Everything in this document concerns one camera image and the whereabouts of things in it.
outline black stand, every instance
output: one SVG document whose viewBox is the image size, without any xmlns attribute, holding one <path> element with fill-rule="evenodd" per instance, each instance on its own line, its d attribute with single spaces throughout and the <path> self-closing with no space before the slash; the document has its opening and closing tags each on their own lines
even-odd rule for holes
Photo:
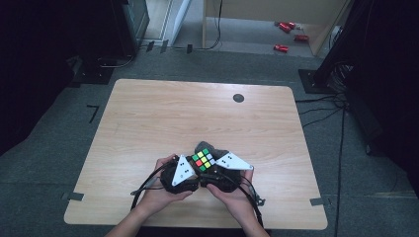
<svg viewBox="0 0 419 237">
<path fill-rule="evenodd" d="M 336 94 L 334 90 L 329 88 L 327 84 L 315 83 L 314 75 L 316 70 L 299 69 L 299 79 L 306 94 Z"/>
<path fill-rule="evenodd" d="M 113 72 L 113 67 L 91 67 L 88 63 L 83 62 L 70 87 L 80 87 L 80 84 L 108 85 Z"/>
</svg>

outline tape marker on floor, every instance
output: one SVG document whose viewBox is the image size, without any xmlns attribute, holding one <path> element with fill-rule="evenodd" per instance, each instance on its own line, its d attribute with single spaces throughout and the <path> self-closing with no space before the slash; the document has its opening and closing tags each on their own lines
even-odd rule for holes
<svg viewBox="0 0 419 237">
<path fill-rule="evenodd" d="M 82 201 L 84 198 L 84 194 L 78 194 L 78 193 L 64 193 L 62 194 L 61 199 L 64 200 L 79 200 Z"/>
<path fill-rule="evenodd" d="M 98 112 L 98 110 L 99 110 L 99 106 L 91 106 L 91 105 L 87 105 L 87 107 L 88 108 L 95 108 L 95 112 L 93 113 L 93 115 L 92 115 L 92 117 L 90 118 L 90 121 L 89 121 L 89 123 L 92 123 L 92 121 L 93 121 L 93 119 L 95 118 L 95 116 L 96 116 L 96 113 Z"/>
<path fill-rule="evenodd" d="M 161 48 L 160 48 L 160 53 L 166 52 L 166 48 L 167 48 L 168 43 L 169 43 L 168 39 L 163 42 L 163 45 L 161 45 Z"/>
<path fill-rule="evenodd" d="M 154 47 L 154 41 L 151 41 L 147 46 L 147 52 L 151 51 Z"/>
<path fill-rule="evenodd" d="M 186 50 L 186 53 L 191 53 L 192 52 L 192 45 L 188 44 L 188 49 Z"/>
<path fill-rule="evenodd" d="M 311 202 L 311 205 L 313 205 L 313 206 L 315 206 L 315 205 L 323 205 L 324 204 L 323 198 L 321 198 L 321 197 L 319 197 L 319 198 L 312 198 L 310 200 L 310 202 Z"/>
</svg>

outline person's left hand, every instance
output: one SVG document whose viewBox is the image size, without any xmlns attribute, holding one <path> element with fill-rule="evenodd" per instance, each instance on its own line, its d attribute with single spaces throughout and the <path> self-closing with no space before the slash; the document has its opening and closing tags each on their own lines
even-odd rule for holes
<svg viewBox="0 0 419 237">
<path fill-rule="evenodd" d="M 166 158 L 161 158 L 157 160 L 154 170 L 157 170 L 163 164 L 171 161 L 175 157 L 175 154 L 172 154 Z M 154 177 L 160 177 L 161 171 L 159 171 Z M 163 187 L 160 183 L 160 179 L 157 179 L 154 184 L 150 187 L 151 189 L 158 189 Z M 157 213 L 158 211 L 164 209 L 168 204 L 176 200 L 183 200 L 186 197 L 190 196 L 192 191 L 185 191 L 180 194 L 174 195 L 167 192 L 165 189 L 160 190 L 146 190 L 141 201 L 135 207 L 136 209 L 141 209 L 145 211 L 148 216 Z"/>
</svg>

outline human hand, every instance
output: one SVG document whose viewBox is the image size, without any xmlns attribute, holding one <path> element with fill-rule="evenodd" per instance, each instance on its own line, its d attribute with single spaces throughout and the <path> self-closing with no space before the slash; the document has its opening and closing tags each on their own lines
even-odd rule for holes
<svg viewBox="0 0 419 237">
<path fill-rule="evenodd" d="M 252 183 L 252 178 L 253 170 L 246 170 L 240 186 L 247 194 L 250 194 L 249 186 Z M 225 204 L 231 215 L 241 225 L 247 237 L 269 236 L 263 226 L 258 222 L 249 199 L 240 189 L 236 189 L 232 193 L 225 193 L 212 184 L 208 184 L 207 189 Z"/>
<path fill-rule="evenodd" d="M 170 162 L 174 159 L 174 157 L 175 154 L 172 154 L 166 158 L 158 159 L 154 170 L 157 170 L 165 163 Z M 161 171 L 159 171 L 154 177 L 160 177 L 160 175 Z M 157 179 L 154 182 L 154 184 L 150 187 L 150 190 L 146 190 L 144 192 L 144 196 L 142 197 L 141 201 L 138 203 L 134 210 L 141 209 L 141 211 L 145 212 L 147 216 L 150 216 L 164 209 L 164 207 L 166 207 L 171 202 L 176 200 L 183 200 L 193 193 L 192 191 L 186 191 L 174 195 L 160 188 L 162 188 L 162 184 L 160 182 L 160 179 Z"/>
<path fill-rule="evenodd" d="M 248 183 L 252 182 L 253 170 L 244 171 L 244 178 L 242 178 L 240 186 L 247 192 L 247 194 L 250 194 L 250 184 Z M 212 184 L 208 184 L 207 189 L 225 204 L 228 211 L 239 223 L 250 216 L 255 216 L 253 206 L 241 190 L 236 189 L 232 193 L 225 193 Z"/>
</svg>

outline forearm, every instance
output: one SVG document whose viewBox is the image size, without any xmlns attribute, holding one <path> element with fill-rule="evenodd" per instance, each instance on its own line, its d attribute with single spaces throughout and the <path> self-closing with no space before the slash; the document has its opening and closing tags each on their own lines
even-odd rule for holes
<svg viewBox="0 0 419 237">
<path fill-rule="evenodd" d="M 236 218 L 247 237 L 269 237 L 269 234 L 259 224 L 256 216 Z"/>
<path fill-rule="evenodd" d="M 150 216 L 141 208 L 133 209 L 106 237 L 129 237 L 136 236 L 142 223 Z"/>
</svg>

